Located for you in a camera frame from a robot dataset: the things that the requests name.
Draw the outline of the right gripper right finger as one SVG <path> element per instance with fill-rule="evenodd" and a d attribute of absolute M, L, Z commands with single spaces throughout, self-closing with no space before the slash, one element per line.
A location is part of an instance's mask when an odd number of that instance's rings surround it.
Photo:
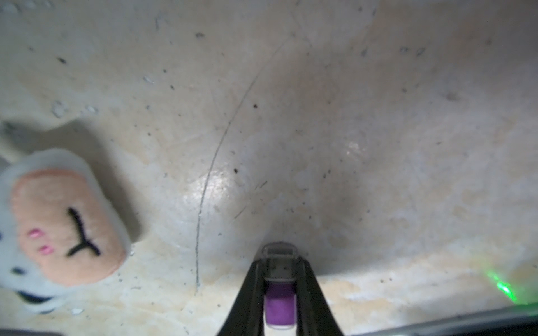
<path fill-rule="evenodd" d="M 296 335 L 339 335 L 343 332 L 329 308 L 310 263 L 296 262 L 297 330 Z"/>

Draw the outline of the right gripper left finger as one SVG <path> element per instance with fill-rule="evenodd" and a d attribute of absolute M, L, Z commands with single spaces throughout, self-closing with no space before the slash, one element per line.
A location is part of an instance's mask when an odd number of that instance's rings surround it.
<path fill-rule="evenodd" d="M 263 306 L 266 263 L 255 260 L 242 283 L 237 298 L 218 336 L 263 336 Z"/>

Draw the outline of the purple usb flash drive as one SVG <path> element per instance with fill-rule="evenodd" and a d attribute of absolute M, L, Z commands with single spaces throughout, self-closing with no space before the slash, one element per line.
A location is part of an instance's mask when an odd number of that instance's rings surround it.
<path fill-rule="evenodd" d="M 296 325 L 296 276 L 294 263 L 298 252 L 285 242 L 267 244 L 262 249 L 265 263 L 265 292 L 263 312 L 266 326 L 275 330 L 289 330 Z"/>

